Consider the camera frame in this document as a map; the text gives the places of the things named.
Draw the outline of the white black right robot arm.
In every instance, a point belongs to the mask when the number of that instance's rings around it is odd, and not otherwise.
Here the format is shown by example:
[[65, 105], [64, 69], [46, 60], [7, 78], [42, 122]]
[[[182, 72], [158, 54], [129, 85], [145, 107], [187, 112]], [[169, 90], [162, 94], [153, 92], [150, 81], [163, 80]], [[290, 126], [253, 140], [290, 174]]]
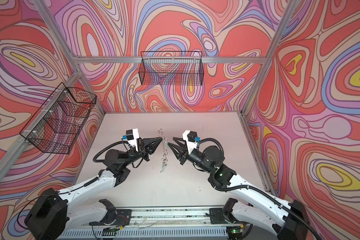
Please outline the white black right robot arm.
[[260, 227], [279, 240], [305, 240], [308, 233], [321, 239], [309, 223], [305, 206], [275, 197], [249, 183], [224, 164], [223, 146], [213, 138], [173, 138], [168, 147], [183, 165], [191, 162], [200, 171], [209, 174], [208, 181], [219, 192], [230, 193], [235, 198], [227, 200], [224, 218], [228, 223], [246, 222]]

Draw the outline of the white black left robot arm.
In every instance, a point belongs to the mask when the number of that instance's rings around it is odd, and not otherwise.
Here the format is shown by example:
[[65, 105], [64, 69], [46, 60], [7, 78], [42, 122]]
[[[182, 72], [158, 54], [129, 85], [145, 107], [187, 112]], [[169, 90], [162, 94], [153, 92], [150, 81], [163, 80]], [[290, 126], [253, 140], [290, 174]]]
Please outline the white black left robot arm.
[[99, 151], [93, 161], [103, 163], [106, 168], [79, 184], [55, 191], [46, 189], [20, 224], [31, 232], [37, 240], [55, 240], [64, 231], [90, 223], [103, 226], [113, 225], [118, 213], [116, 207], [107, 199], [101, 199], [93, 205], [82, 203], [93, 196], [122, 184], [128, 177], [129, 165], [134, 162], [149, 161], [160, 143], [161, 137], [135, 139], [135, 144], [127, 138], [113, 143]]

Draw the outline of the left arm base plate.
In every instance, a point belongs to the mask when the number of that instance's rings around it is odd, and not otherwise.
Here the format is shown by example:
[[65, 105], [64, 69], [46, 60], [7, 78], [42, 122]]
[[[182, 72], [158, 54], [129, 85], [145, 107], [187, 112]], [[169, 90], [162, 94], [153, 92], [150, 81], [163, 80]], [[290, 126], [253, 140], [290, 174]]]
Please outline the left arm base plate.
[[99, 222], [90, 222], [90, 226], [119, 226], [125, 227], [130, 224], [132, 216], [131, 209], [116, 209], [114, 213], [106, 213]]

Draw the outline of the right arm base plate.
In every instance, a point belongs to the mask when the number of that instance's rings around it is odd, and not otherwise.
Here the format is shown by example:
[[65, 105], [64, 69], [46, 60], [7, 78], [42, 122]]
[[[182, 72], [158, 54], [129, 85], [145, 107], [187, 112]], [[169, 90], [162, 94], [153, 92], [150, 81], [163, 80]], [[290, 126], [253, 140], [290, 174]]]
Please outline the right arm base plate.
[[223, 210], [222, 208], [210, 208], [206, 213], [206, 217], [210, 218], [213, 225], [247, 225], [247, 222], [237, 220], [231, 213]]

